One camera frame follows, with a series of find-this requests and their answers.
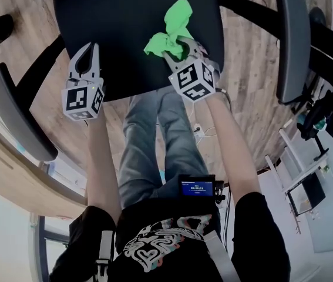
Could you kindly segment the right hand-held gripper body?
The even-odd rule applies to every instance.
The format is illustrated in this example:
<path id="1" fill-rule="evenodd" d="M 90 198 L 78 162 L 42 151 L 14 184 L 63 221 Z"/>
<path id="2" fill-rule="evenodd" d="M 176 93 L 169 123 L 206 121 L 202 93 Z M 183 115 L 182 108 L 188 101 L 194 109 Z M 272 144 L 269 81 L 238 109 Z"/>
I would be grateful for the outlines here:
<path id="1" fill-rule="evenodd" d="M 176 92 L 190 102 L 198 102 L 214 94 L 219 79 L 219 70 L 202 59 L 189 62 L 169 76 Z"/>

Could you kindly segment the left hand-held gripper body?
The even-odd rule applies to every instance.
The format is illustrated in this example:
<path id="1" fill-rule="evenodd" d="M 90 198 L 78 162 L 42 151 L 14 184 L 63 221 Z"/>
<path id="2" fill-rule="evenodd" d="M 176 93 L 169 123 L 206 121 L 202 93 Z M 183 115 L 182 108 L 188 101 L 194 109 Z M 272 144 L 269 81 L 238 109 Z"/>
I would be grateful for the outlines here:
<path id="1" fill-rule="evenodd" d="M 102 78 L 69 78 L 62 91 L 63 114 L 72 121 L 97 118 L 105 95 L 103 85 Z"/>

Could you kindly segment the green microfibre cloth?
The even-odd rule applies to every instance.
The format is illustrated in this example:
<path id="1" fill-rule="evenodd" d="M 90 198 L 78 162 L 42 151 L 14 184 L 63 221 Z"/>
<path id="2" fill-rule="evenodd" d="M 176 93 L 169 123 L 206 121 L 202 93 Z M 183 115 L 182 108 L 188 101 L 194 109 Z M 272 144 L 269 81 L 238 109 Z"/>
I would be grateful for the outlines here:
<path id="1" fill-rule="evenodd" d="M 154 34 L 145 46 L 144 53 L 152 53 L 162 58 L 163 52 L 170 52 L 178 60 L 182 60 L 183 47 L 177 43 L 177 39 L 180 36 L 194 39 L 187 29 L 192 14 L 193 10 L 188 0 L 176 1 L 164 16 L 166 32 Z"/>

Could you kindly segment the black chair seat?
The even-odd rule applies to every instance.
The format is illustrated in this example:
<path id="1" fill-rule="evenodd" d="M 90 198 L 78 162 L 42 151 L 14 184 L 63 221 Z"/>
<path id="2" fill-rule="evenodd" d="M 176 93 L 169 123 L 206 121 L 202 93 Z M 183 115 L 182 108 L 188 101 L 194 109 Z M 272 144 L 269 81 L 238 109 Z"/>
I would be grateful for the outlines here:
<path id="1" fill-rule="evenodd" d="M 177 0 L 53 0 L 69 56 L 89 42 L 99 45 L 107 102 L 169 85 L 169 66 L 146 54 L 149 39 L 166 30 L 164 16 Z M 223 26 L 218 0 L 188 0 L 187 29 L 209 57 L 224 65 Z"/>

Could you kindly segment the person's right forearm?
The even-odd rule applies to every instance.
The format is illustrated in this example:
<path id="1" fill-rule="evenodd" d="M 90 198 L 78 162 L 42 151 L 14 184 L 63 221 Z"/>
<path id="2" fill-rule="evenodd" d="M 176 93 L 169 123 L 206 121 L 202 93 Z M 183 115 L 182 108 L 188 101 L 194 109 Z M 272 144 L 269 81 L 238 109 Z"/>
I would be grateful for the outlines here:
<path id="1" fill-rule="evenodd" d="M 213 118 L 233 199 L 238 203 L 243 196 L 261 191 L 255 164 L 242 131 L 223 96 L 215 93 L 206 102 Z"/>

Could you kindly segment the white power strip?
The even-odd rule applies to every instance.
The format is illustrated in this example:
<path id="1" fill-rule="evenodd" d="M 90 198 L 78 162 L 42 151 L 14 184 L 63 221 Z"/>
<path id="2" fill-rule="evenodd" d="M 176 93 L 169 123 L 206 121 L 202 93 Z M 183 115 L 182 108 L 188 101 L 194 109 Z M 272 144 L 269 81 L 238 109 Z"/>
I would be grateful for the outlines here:
<path id="1" fill-rule="evenodd" d="M 193 126 L 193 133 L 194 133 L 195 137 L 203 138 L 203 137 L 208 137 L 208 133 L 213 129 L 214 129 L 214 126 L 208 128 L 206 130 L 203 130 L 201 124 L 195 123 Z"/>

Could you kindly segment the person's right leg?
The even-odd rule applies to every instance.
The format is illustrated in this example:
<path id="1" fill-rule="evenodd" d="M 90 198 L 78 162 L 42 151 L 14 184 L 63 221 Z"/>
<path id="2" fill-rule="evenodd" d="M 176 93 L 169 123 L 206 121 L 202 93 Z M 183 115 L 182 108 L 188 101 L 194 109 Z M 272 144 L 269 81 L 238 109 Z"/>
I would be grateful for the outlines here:
<path id="1" fill-rule="evenodd" d="M 208 174 L 198 150 L 182 97 L 172 86 L 156 91 L 159 100 L 157 117 L 166 145 L 164 188 L 179 188 L 179 176 Z"/>

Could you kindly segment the person's leg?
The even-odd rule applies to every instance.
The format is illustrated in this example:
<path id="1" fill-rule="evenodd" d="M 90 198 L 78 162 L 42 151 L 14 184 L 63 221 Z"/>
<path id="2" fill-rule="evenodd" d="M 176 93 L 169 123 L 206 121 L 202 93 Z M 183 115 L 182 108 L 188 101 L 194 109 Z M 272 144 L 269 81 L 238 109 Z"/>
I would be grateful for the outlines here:
<path id="1" fill-rule="evenodd" d="M 156 91 L 159 100 L 157 117 L 166 145 L 164 188 L 179 188 L 179 176 L 208 174 L 198 150 L 182 97 L 172 86 Z"/>
<path id="2" fill-rule="evenodd" d="M 119 167 L 119 193 L 125 209 L 149 198 L 163 183 L 156 158 L 158 98 L 155 91 L 132 96 L 123 122 L 125 150 Z"/>

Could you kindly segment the person's left leg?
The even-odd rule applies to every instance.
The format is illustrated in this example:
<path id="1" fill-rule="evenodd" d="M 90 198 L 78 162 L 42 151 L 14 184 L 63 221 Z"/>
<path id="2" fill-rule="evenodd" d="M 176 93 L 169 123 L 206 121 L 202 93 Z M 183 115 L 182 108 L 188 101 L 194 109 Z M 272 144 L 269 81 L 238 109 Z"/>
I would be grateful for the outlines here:
<path id="1" fill-rule="evenodd" d="M 119 193 L 125 209 L 149 198 L 163 183 L 156 158 L 158 98 L 155 91 L 132 96 L 123 122 L 125 150 L 119 167 Z"/>

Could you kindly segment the wooden table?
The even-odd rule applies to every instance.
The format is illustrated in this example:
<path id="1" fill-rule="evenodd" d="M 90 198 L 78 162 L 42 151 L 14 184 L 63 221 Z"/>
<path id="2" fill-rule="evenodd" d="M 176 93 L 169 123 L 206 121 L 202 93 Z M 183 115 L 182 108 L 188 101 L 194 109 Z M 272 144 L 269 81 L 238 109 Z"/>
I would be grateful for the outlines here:
<path id="1" fill-rule="evenodd" d="M 40 216 L 77 218 L 86 199 L 34 165 L 0 134 L 0 195 Z"/>

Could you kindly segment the white table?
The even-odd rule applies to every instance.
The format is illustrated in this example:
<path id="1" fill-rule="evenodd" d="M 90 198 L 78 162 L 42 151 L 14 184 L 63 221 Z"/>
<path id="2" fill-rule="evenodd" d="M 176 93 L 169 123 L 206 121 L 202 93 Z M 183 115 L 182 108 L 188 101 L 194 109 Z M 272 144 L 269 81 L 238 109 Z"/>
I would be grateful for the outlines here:
<path id="1" fill-rule="evenodd" d="M 319 155 L 319 148 L 314 139 L 305 141 L 299 132 L 293 137 L 288 137 L 283 129 L 280 129 L 279 133 L 284 142 L 284 151 L 275 163 L 269 156 L 265 159 L 290 207 L 287 191 L 308 175 L 317 174 L 325 192 L 325 199 L 311 211 L 298 217 L 295 217 L 292 208 L 291 213 L 297 222 L 303 219 L 307 221 L 316 253 L 333 251 L 333 138 L 325 131 L 318 133 L 323 148 L 329 151 L 314 161 Z"/>

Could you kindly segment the black tripod stand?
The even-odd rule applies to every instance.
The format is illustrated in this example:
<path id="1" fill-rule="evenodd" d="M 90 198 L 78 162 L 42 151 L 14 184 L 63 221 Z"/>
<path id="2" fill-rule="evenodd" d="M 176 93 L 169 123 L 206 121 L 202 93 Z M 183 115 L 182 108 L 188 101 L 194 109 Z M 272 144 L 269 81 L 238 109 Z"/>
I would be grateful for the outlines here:
<path id="1" fill-rule="evenodd" d="M 327 98 L 318 99 L 308 110 L 303 123 L 297 123 L 297 128 L 301 133 L 301 137 L 307 141 L 314 139 L 318 148 L 319 155 L 314 158 L 314 161 L 322 158 L 329 149 L 324 149 L 319 137 L 317 136 L 319 129 L 315 128 L 320 121 L 325 121 L 325 115 L 327 113 Z"/>

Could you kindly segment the black round-base stand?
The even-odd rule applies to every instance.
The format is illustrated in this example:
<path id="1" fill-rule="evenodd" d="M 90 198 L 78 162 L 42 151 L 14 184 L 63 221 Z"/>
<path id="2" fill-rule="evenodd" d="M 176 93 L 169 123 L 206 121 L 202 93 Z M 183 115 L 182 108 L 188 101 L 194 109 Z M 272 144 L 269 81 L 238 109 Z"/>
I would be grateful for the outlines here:
<path id="1" fill-rule="evenodd" d="M 327 27 L 327 20 L 321 8 L 313 7 L 309 12 L 309 18 L 312 31 L 316 28 Z"/>

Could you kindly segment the person's black printed t-shirt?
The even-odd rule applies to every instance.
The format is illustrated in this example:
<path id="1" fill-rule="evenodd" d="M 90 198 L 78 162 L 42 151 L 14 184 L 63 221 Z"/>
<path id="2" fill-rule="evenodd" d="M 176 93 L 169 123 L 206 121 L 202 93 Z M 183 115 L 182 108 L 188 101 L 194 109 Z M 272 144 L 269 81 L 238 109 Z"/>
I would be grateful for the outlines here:
<path id="1" fill-rule="evenodd" d="M 114 222 L 89 206 L 70 225 L 67 249 L 49 282 L 222 282 L 204 236 L 220 231 L 214 203 L 146 199 Z M 241 282 L 289 282 L 290 260 L 282 234 L 260 193 L 235 206 L 230 264 Z"/>

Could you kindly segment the black-framed tablet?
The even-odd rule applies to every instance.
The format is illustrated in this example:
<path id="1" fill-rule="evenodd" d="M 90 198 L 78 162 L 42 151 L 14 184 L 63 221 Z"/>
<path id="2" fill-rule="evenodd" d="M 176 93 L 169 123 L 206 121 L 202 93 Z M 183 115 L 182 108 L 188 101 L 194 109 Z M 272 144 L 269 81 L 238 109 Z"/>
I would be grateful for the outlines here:
<path id="1" fill-rule="evenodd" d="M 292 212 L 298 217 L 311 211 L 325 199 L 325 192 L 316 173 L 302 179 L 287 191 Z"/>

